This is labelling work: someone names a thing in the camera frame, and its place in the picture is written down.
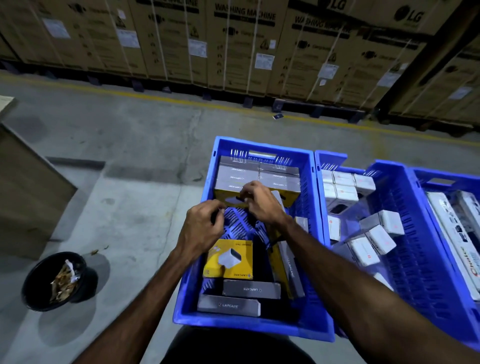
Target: human arm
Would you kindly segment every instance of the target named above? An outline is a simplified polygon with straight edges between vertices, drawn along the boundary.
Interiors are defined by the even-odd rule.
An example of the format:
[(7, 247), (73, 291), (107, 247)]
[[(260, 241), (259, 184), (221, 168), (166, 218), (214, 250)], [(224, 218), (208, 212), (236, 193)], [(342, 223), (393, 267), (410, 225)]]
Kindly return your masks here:
[[(212, 224), (211, 216), (215, 211), (218, 214)], [(187, 212), (177, 246), (165, 263), (74, 364), (134, 364), (141, 361), (183, 272), (222, 236), (224, 212), (225, 205), (218, 200), (202, 202)]]
[(480, 353), (445, 334), (396, 293), (331, 252), (253, 181), (241, 196), (260, 221), (287, 240), (327, 311), (368, 363), (480, 363)]

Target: trash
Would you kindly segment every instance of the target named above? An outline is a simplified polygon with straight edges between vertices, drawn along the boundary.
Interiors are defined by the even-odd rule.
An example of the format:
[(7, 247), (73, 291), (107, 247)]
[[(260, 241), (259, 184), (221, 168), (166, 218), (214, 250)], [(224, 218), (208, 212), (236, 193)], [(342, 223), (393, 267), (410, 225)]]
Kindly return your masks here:
[(52, 287), (52, 296), (50, 302), (62, 302), (66, 300), (77, 286), (79, 275), (75, 274), (73, 264), (66, 259), (60, 272), (50, 283)]

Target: person's left hand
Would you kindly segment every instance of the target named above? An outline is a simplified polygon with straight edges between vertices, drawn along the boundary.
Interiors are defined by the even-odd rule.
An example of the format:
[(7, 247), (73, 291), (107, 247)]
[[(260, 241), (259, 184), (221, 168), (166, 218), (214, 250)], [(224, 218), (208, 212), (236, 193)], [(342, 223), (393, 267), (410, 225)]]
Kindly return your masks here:
[[(218, 200), (208, 200), (187, 211), (177, 242), (181, 256), (190, 262), (195, 261), (202, 253), (207, 252), (223, 234), (225, 204)], [(215, 224), (212, 214), (218, 211)]]

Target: forearm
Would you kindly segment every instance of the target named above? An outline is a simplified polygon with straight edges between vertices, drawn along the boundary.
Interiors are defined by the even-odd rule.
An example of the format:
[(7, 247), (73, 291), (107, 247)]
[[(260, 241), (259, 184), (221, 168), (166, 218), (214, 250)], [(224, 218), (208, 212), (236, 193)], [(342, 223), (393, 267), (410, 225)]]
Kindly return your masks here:
[(74, 364), (139, 363), (190, 261), (174, 250), (130, 305)]
[(376, 279), (325, 248), (292, 218), (287, 217), (278, 229), (329, 314), (368, 362), (414, 363), (428, 354), (445, 363), (449, 356), (445, 352), (464, 351), (462, 344)]

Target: human hand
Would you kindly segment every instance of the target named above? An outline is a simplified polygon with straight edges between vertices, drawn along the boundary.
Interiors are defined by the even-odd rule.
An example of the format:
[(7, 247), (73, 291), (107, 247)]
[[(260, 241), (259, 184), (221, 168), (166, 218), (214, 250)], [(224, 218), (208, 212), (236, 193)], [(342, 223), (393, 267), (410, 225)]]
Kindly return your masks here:
[(244, 185), (240, 197), (248, 204), (248, 210), (261, 222), (281, 225), (287, 216), (269, 188), (259, 181)]
[[(207, 252), (223, 234), (225, 204), (218, 200), (207, 200), (187, 211), (181, 228), (176, 250), (189, 262)], [(218, 211), (215, 224), (212, 214)]]

